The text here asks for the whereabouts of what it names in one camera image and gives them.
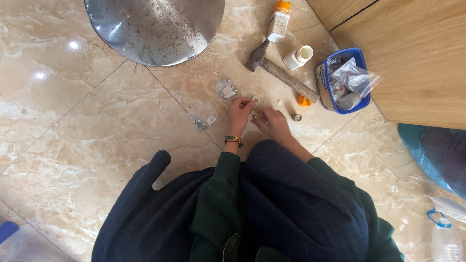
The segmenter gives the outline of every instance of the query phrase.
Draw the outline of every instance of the stainless steel bowl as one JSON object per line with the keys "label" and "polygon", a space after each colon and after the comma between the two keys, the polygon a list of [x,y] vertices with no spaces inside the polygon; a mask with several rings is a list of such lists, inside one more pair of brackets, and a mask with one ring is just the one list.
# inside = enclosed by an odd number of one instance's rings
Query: stainless steel bowl
{"label": "stainless steel bowl", "polygon": [[187,61],[210,44],[223,18],[225,0],[84,0],[99,36],[121,55],[141,64]]}

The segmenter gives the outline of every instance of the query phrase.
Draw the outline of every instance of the left hand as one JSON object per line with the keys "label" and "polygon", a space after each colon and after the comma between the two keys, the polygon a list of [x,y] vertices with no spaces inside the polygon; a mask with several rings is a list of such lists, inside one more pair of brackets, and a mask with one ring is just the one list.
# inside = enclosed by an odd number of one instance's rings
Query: left hand
{"label": "left hand", "polygon": [[241,137],[246,128],[249,114],[253,111],[254,101],[248,97],[233,99],[228,107],[227,114],[230,120],[230,135]]}

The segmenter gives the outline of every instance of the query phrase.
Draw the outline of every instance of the wooden panel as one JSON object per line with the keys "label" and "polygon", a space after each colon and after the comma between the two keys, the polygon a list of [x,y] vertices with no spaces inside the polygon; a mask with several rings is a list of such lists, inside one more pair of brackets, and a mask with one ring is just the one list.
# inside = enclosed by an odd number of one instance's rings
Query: wooden panel
{"label": "wooden panel", "polygon": [[332,34],[384,78],[389,121],[466,129],[466,0],[380,0]]}
{"label": "wooden panel", "polygon": [[327,30],[339,25],[376,0],[308,0]]}

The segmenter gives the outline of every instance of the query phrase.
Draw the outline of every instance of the zipper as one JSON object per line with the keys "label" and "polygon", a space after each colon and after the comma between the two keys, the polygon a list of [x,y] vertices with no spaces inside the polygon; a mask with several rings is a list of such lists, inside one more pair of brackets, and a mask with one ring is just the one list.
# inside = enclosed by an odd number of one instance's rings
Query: zipper
{"label": "zipper", "polygon": [[260,247],[259,251],[257,251],[256,259],[254,260],[254,262],[257,262],[257,257],[259,256],[260,250],[261,250],[263,247],[264,247],[264,246]]}
{"label": "zipper", "polygon": [[222,252],[222,262],[225,262],[225,249],[226,249],[226,246],[228,245],[228,242],[230,242],[230,240],[232,239],[232,237],[234,237],[234,235],[236,235],[237,233],[234,233],[232,236],[230,236],[230,238],[228,239],[228,241],[226,242],[225,246],[223,247],[223,252]]}

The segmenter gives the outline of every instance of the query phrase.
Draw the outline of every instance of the blue plastic basket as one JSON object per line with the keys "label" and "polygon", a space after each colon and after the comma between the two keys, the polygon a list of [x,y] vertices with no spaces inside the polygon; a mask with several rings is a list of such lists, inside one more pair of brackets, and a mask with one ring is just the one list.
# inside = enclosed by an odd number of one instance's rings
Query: blue plastic basket
{"label": "blue plastic basket", "polygon": [[328,64],[327,60],[332,57],[341,57],[343,62],[347,62],[349,59],[354,57],[356,61],[356,65],[364,70],[367,70],[366,62],[364,61],[363,53],[359,48],[347,48],[340,51],[337,51],[331,55],[325,61],[321,62],[315,68],[315,81],[317,83],[317,87],[319,89],[323,106],[325,109],[330,111],[335,111],[338,114],[349,114],[354,111],[358,111],[363,109],[364,107],[368,106],[370,103],[370,93],[361,100],[361,102],[350,110],[343,110],[336,106],[335,101],[333,100],[333,96],[330,92],[330,83],[329,83],[329,75],[328,75]]}

